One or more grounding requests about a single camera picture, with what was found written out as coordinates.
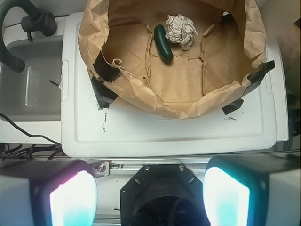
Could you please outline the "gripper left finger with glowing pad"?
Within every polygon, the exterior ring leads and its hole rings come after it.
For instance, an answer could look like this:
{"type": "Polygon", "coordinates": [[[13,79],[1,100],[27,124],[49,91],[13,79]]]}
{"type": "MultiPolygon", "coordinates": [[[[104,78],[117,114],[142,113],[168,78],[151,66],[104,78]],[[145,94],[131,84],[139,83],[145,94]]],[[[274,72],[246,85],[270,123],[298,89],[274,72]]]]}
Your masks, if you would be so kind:
{"type": "Polygon", "coordinates": [[[97,185],[84,160],[0,163],[2,226],[91,226],[97,185]]]}

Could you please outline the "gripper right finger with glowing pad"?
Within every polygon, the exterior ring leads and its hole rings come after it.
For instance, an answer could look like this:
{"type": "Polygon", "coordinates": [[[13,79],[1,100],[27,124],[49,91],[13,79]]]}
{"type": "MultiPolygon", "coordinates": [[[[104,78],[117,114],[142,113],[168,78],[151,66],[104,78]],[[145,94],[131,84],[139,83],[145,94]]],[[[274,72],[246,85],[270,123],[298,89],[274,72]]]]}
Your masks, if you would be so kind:
{"type": "Polygon", "coordinates": [[[301,156],[216,155],[206,167],[203,200],[213,226],[298,226],[301,156]]]}

